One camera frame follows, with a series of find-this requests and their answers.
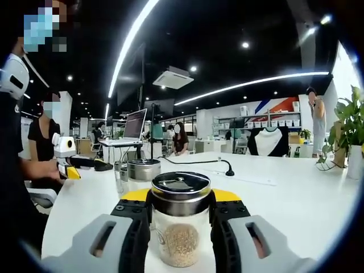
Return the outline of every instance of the air conditioning unit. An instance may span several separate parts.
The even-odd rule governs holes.
[[[189,77],[188,71],[169,67],[169,69],[164,71],[162,75],[153,82],[153,84],[172,89],[180,89],[192,81],[194,81],[194,79]]]

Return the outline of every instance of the laptop screen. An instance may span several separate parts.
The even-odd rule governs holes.
[[[127,116],[124,138],[138,138],[140,140],[146,114],[147,109],[143,109]]]

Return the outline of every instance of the ceiling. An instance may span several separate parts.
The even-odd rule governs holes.
[[[52,42],[57,40],[50,39],[40,46],[39,52],[28,54],[52,88],[71,94],[72,119],[90,115],[103,118],[106,103],[110,104],[110,115],[115,118],[124,111],[136,110],[136,91],[120,106],[117,106],[116,91],[111,99],[107,94],[123,41],[146,2],[83,1],[78,14],[53,34],[67,38],[66,52],[54,52]],[[308,8],[305,19],[303,15],[296,16],[290,2],[209,0],[207,4],[205,1],[160,0],[129,50],[133,53],[142,43],[146,45],[143,99],[174,98],[178,102],[260,78],[306,72],[307,54],[313,58],[310,71],[331,71],[337,48],[333,26],[327,24],[317,29],[313,34],[313,47],[304,43],[297,46],[302,35],[298,26],[317,24],[323,11],[314,12]],[[243,42],[248,42],[249,48],[243,48]],[[195,65],[197,71],[190,72],[194,81],[179,90],[163,90],[153,85],[170,65],[184,70]],[[67,81],[68,75],[73,76],[71,82]],[[32,72],[31,78],[34,83],[27,91],[31,98],[24,99],[23,108],[36,115],[41,112],[37,104],[46,88]],[[182,115],[181,112],[184,115],[195,113],[196,107],[217,107],[217,103],[226,106],[296,96],[304,93],[308,84],[322,93],[329,82],[330,76],[314,77],[310,82],[295,78],[246,86],[176,106],[174,116]]]

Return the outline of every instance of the metal canister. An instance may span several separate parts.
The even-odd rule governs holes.
[[[121,195],[125,191],[125,183],[127,182],[127,164],[122,161],[114,163],[115,180],[118,193]]]
[[[153,219],[161,260],[188,267],[200,256],[209,232],[210,179],[194,172],[163,173],[152,181]]]
[[[160,161],[156,159],[134,159],[127,163],[129,179],[151,182],[160,174]]]

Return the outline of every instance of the grain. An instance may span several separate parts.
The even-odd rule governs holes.
[[[163,234],[165,244],[161,245],[161,258],[166,264],[187,267],[198,260],[198,232],[188,224],[174,224]]]

